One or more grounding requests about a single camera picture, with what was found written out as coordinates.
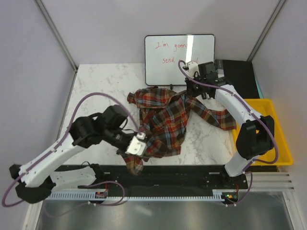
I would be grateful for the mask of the plaid long sleeve shirt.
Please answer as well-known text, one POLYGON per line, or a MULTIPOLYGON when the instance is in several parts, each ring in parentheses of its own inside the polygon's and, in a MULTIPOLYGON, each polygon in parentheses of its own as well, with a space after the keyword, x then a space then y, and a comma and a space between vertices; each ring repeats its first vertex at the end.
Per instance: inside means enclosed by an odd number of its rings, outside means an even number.
POLYGON ((129 93, 127 101, 139 109, 140 131, 147 137, 147 149, 142 157, 120 154, 133 175, 139 175, 144 162, 150 158, 180 154, 191 112, 221 130, 236 129, 236 122, 226 109, 209 109, 186 91, 148 87, 129 93))

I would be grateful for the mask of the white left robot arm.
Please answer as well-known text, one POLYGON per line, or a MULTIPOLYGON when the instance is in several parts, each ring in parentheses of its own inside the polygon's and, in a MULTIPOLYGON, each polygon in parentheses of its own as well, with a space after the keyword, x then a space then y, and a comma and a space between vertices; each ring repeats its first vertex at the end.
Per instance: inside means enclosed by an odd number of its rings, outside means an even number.
POLYGON ((127 117, 119 105, 111 105, 103 113, 78 117, 61 138, 34 160, 10 167, 11 177, 18 181, 15 188, 17 196, 34 204, 55 191, 71 187, 104 186, 105 176, 98 164, 61 172, 58 168, 76 154, 101 142, 126 152, 133 137, 137 135, 137 132, 125 133, 120 127, 127 117))

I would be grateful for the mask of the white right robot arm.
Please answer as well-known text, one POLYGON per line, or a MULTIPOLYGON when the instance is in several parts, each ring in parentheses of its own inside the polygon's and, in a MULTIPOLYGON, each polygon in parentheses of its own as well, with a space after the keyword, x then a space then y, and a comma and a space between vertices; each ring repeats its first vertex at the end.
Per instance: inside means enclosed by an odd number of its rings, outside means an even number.
POLYGON ((239 95, 234 86, 225 77, 219 77, 213 62, 197 64, 179 60, 178 68, 185 76, 187 92, 193 97, 213 98, 223 105, 235 119, 239 127, 236 139, 236 153, 224 166, 226 173, 220 176, 224 188, 232 188, 237 177, 259 157, 274 149, 275 157, 270 164, 278 160, 279 152, 274 139, 274 119, 264 116, 253 109, 239 95))

